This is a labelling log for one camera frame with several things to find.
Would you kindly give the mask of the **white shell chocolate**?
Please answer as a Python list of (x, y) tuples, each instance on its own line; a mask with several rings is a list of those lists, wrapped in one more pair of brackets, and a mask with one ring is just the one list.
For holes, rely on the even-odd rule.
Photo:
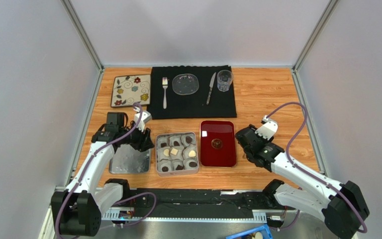
[(169, 157), (170, 156), (170, 149), (164, 149), (163, 155), (166, 157)]
[(189, 153), (188, 153), (188, 157), (190, 158), (194, 158), (196, 157), (196, 152), (194, 150), (191, 150)]

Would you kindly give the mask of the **white square chocolate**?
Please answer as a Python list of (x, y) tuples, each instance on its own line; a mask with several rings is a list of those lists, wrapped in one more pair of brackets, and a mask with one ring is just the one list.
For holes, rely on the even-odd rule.
[(170, 154), (171, 155), (177, 155), (178, 154), (178, 150), (176, 148), (171, 148), (171, 151), (170, 151)]

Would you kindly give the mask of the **silver chocolate tin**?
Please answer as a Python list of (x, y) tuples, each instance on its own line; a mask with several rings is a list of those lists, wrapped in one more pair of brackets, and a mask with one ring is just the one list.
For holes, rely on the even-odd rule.
[(156, 171), (159, 176), (190, 175), (199, 172), (196, 134), (177, 132), (156, 137)]

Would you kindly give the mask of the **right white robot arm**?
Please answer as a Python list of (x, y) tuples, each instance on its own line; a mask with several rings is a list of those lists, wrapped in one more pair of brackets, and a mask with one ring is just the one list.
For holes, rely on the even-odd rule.
[(292, 181), (295, 189), (281, 180), (265, 187), (268, 197), (287, 207), (308, 213), (323, 221), (341, 239), (351, 239), (356, 232), (367, 232), (365, 224), (370, 211), (360, 187), (352, 182), (341, 183), (305, 166), (273, 143), (273, 135), (264, 135), (265, 126), (254, 125), (238, 131), (235, 137), (246, 158)]

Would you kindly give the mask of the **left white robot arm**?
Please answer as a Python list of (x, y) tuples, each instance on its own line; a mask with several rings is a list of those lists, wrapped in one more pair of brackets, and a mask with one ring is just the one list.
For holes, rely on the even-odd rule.
[(136, 110), (130, 126), (125, 113), (107, 114), (104, 123), (92, 136), (88, 155), (73, 180), (51, 198), (56, 237), (93, 237), (101, 226), (101, 217), (112, 205), (129, 193), (126, 180), (110, 179), (103, 189), (98, 182), (117, 150), (129, 145), (138, 152), (154, 148), (151, 131), (145, 124), (152, 118), (147, 111)]

